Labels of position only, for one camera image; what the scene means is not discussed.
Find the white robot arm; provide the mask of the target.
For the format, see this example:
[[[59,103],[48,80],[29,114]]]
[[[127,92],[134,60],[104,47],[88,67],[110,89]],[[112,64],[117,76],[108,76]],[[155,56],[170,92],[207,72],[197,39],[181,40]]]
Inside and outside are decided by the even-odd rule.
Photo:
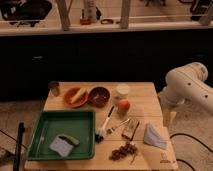
[[[164,126],[170,127],[176,116],[174,108],[185,100],[192,101],[213,115],[213,88],[205,84],[207,78],[208,70],[200,62],[174,68],[166,74],[166,86],[158,94]]]

